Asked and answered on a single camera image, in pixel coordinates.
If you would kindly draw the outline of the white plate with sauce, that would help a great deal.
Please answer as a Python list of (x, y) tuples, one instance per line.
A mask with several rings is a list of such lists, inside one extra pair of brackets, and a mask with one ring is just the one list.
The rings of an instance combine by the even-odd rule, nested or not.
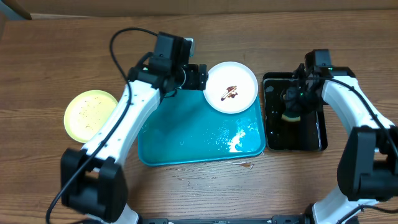
[(209, 70), (203, 94), (215, 110), (226, 114), (240, 113), (257, 98), (257, 78), (241, 63), (221, 62)]

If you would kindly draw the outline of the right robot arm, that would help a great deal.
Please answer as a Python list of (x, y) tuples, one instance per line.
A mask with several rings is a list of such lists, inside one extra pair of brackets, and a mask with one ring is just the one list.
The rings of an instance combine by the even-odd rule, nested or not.
[(397, 196), (397, 126), (368, 100), (348, 67), (299, 67), (281, 97), (293, 119), (329, 105), (348, 133), (335, 187), (311, 207), (312, 223), (348, 223)]

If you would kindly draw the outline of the yellow plate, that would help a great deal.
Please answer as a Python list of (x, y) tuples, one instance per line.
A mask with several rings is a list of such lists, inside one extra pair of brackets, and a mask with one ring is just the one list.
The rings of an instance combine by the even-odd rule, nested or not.
[(88, 142), (105, 124), (118, 101), (110, 93), (89, 90), (76, 96), (65, 110), (67, 134), (77, 142)]

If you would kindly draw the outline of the yellow green sponge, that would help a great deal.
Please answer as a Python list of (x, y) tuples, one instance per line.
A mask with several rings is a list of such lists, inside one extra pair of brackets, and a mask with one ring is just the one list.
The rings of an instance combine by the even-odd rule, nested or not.
[(286, 122), (299, 122), (301, 120), (301, 117), (284, 113), (282, 114), (281, 119)]

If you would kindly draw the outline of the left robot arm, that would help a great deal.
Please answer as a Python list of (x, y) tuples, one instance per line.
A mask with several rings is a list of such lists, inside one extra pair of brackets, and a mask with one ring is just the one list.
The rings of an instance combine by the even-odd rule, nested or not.
[(62, 205), (89, 217), (85, 223), (138, 223), (127, 204), (123, 172), (130, 148), (147, 118), (169, 92), (204, 90), (205, 64), (145, 55), (129, 71), (119, 103), (104, 126), (77, 151), (61, 158)]

